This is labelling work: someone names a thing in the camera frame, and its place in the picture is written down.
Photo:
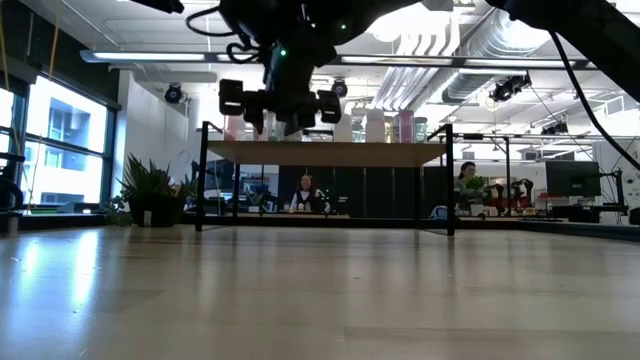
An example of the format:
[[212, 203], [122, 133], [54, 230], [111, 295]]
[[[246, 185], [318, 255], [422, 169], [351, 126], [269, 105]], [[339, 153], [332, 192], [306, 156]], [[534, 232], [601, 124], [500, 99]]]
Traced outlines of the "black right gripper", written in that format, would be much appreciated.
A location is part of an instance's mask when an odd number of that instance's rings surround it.
[[338, 95], [334, 91], [310, 90], [314, 64], [309, 56], [292, 50], [281, 40], [263, 48], [264, 88], [244, 90], [243, 82], [221, 79], [219, 111], [227, 116], [243, 114], [258, 134], [265, 128], [265, 113], [273, 112], [286, 123], [285, 135], [314, 127], [316, 115], [324, 123], [337, 124], [342, 117]]

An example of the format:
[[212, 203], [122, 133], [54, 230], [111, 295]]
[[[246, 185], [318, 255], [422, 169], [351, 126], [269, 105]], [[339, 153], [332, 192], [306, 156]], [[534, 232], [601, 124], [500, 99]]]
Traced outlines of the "white Melatonin supplement bottle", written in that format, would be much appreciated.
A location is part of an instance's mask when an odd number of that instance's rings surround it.
[[367, 112], [365, 141], [367, 143], [385, 142], [385, 117], [381, 109], [370, 109]]

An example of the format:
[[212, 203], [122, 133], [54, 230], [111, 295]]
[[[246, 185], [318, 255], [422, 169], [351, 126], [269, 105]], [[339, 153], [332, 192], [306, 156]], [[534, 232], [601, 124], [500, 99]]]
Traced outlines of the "purple vial white cap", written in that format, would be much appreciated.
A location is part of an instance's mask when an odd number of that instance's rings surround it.
[[414, 112], [412, 110], [402, 110], [398, 113], [398, 130], [400, 143], [415, 141]]

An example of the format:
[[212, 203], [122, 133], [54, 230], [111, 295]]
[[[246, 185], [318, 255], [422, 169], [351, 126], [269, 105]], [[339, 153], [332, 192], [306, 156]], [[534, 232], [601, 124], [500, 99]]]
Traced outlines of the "person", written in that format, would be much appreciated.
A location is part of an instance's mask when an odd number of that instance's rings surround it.
[[297, 191], [294, 193], [289, 211], [311, 211], [328, 214], [331, 205], [325, 200], [325, 194], [315, 186], [313, 177], [305, 174], [300, 178]]
[[470, 177], [476, 175], [476, 164], [474, 162], [465, 162], [460, 168], [460, 173], [454, 182], [454, 200], [456, 202], [459, 215], [469, 215], [469, 208], [465, 201], [465, 183]]

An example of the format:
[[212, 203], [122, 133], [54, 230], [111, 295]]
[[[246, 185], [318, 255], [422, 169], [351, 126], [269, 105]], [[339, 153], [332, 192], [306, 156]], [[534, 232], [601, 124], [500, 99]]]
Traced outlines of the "long ceiling light strip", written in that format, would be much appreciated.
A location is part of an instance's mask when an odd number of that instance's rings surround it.
[[[214, 64], [232, 62], [221, 52], [107, 52], [82, 50], [81, 58], [87, 63], [187, 63]], [[546, 70], [560, 71], [564, 65], [555, 58], [477, 58], [456, 56], [402, 56], [402, 55], [338, 55], [331, 66], [392, 66], [431, 67], [456, 69]]]

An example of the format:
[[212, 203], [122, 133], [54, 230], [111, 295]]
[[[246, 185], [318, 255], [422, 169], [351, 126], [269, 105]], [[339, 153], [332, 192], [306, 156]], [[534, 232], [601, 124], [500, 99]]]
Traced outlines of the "green plant black pot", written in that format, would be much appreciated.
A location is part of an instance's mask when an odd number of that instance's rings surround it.
[[197, 179], [173, 180], [170, 166], [158, 167], [127, 156], [118, 195], [102, 206], [106, 220], [117, 226], [167, 228], [181, 221], [189, 198], [196, 195]]

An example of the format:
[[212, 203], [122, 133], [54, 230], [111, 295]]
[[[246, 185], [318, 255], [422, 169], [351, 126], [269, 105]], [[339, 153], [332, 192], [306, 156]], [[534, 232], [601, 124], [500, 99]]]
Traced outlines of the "small plant white pot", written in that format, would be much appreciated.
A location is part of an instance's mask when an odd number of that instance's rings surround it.
[[484, 211], [490, 190], [486, 179], [483, 177], [470, 177], [465, 183], [465, 201], [469, 208], [470, 216], [479, 216]]

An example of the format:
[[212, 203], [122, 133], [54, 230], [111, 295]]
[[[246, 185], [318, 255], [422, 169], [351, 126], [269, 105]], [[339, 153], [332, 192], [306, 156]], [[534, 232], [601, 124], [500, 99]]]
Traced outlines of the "large glass window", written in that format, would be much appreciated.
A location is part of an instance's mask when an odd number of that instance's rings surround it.
[[38, 77], [0, 80], [0, 211], [87, 212], [106, 199], [114, 114]]

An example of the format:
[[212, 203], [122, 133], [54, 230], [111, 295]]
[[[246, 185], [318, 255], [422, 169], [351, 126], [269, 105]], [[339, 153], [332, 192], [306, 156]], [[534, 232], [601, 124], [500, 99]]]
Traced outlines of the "black computer monitor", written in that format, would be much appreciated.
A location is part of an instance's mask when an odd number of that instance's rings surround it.
[[597, 197], [601, 195], [600, 168], [597, 162], [547, 161], [546, 189], [554, 197]]

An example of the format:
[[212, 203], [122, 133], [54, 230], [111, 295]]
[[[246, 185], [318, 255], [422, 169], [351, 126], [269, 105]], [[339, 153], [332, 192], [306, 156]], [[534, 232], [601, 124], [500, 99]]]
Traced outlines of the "wooden shelf black metal frame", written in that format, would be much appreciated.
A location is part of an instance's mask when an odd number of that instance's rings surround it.
[[[428, 136], [431, 140], [440, 135], [442, 144], [427, 141], [423, 144], [409, 143], [348, 143], [348, 142], [269, 142], [269, 141], [218, 141], [209, 138], [213, 124], [205, 121], [200, 129], [198, 186], [196, 200], [195, 230], [201, 232], [205, 225], [230, 226], [274, 226], [274, 227], [319, 227], [319, 228], [367, 228], [367, 229], [415, 229], [443, 230], [449, 237], [455, 235], [453, 126], [443, 125]], [[233, 190], [232, 214], [229, 217], [208, 216], [205, 213], [205, 182], [207, 155], [212, 152], [234, 164], [236, 174], [243, 164], [286, 165], [353, 168], [411, 168], [414, 170], [415, 212], [411, 219], [366, 219], [326, 216], [312, 218], [241, 217], [239, 215], [240, 190]], [[446, 208], [447, 218], [427, 220], [422, 215], [421, 199], [424, 164], [444, 156], [446, 158]]]

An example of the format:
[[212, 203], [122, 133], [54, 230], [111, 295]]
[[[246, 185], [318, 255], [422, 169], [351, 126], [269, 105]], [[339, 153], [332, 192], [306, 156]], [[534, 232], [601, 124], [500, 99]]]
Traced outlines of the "silver ventilation duct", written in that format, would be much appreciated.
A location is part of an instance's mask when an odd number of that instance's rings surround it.
[[[482, 22], [468, 40], [455, 52], [461, 57], [528, 57], [550, 40], [543, 30], [521, 21], [512, 21], [502, 10], [495, 10]], [[441, 91], [445, 103], [462, 103], [494, 78], [488, 74], [450, 75], [447, 87]]]

